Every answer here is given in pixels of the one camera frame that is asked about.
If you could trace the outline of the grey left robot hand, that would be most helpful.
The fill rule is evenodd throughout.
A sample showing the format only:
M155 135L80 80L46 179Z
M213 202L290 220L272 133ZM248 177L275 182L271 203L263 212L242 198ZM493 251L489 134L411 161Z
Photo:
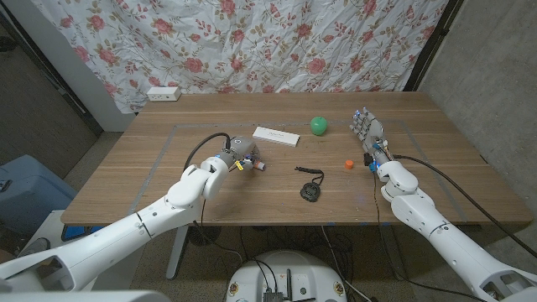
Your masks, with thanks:
M257 144L251 138L234 137L231 138L229 146L224 144L224 148L218 154L230 169L239 171L258 169L265 171L265 163L261 161L261 156Z

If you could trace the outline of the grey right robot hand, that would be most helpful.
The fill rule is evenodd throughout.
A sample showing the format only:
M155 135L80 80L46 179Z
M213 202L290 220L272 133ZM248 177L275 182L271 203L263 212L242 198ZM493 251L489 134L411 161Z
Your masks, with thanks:
M366 107L355 111L349 128L361 142L364 153L368 154L367 164L382 165L393 159L388 154L383 124Z

